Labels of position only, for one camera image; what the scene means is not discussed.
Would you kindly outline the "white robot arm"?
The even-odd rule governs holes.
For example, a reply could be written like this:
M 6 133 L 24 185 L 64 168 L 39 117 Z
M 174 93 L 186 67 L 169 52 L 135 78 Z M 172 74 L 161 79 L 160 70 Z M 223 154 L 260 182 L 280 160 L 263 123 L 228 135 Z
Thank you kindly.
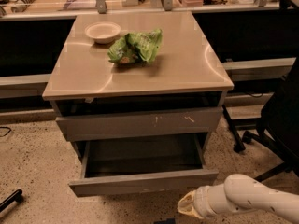
M 216 215 L 264 210 L 299 224 L 299 196 L 271 189 L 253 178 L 229 175 L 222 184 L 202 186 L 178 202 L 181 214 L 204 219 Z

